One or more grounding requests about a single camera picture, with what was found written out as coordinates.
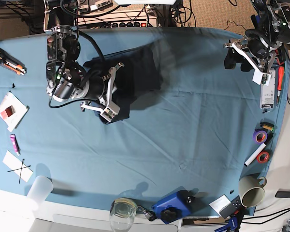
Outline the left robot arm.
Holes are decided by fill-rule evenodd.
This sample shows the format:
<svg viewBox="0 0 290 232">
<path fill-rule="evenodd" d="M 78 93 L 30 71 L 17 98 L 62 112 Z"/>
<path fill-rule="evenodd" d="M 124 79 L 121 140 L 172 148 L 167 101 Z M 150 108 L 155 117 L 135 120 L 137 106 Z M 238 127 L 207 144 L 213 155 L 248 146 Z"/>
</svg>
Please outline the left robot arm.
<svg viewBox="0 0 290 232">
<path fill-rule="evenodd" d="M 241 64 L 241 71 L 253 69 L 252 64 L 232 44 L 239 46 L 261 72 L 268 72 L 274 62 L 282 64 L 285 55 L 281 48 L 290 44 L 290 0 L 252 0 L 257 14 L 251 16 L 253 29 L 247 29 L 241 39 L 232 38 L 224 44 L 228 49 L 224 60 L 225 69 Z"/>
</svg>

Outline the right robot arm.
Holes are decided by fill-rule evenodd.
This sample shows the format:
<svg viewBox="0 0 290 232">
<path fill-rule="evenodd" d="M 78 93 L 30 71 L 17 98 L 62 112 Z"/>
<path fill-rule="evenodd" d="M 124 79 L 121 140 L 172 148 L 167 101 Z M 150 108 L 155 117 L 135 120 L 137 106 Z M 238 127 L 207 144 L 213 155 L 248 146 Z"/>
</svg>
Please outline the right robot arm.
<svg viewBox="0 0 290 232">
<path fill-rule="evenodd" d="M 46 93 L 49 107 L 61 108 L 80 102 L 81 110 L 97 112 L 111 121 L 120 111 L 113 102 L 116 72 L 123 63 L 106 69 L 106 61 L 95 40 L 77 25 L 79 1 L 44 1 L 44 32 L 47 34 Z M 98 54 L 100 63 L 86 70 L 78 63 L 81 52 L 79 38 L 87 39 Z"/>
</svg>

